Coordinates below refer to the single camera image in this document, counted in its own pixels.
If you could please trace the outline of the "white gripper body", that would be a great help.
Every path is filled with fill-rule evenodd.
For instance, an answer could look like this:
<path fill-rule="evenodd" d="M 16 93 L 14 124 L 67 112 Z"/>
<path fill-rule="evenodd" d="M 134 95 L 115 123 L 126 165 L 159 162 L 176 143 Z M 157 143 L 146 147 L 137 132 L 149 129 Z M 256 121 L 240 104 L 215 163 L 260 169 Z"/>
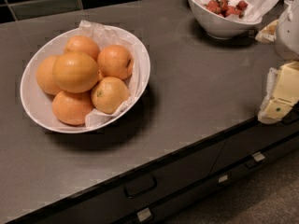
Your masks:
<path fill-rule="evenodd" d="M 283 60 L 299 60 L 299 0 L 285 0 L 278 19 L 275 47 Z"/>

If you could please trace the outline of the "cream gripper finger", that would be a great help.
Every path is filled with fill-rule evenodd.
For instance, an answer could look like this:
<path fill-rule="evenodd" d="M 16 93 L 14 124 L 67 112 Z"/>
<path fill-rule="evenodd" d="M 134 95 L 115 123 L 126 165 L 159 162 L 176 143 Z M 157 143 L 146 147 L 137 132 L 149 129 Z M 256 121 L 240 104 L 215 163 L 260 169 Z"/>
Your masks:
<path fill-rule="evenodd" d="M 276 28 L 278 26 L 278 20 L 271 21 L 267 24 L 258 34 L 255 39 L 261 43 L 273 43 L 276 38 Z"/>
<path fill-rule="evenodd" d="M 273 124 L 283 120 L 299 102 L 299 62 L 292 61 L 271 67 L 267 75 L 266 95 L 258 114 L 258 121 Z"/>

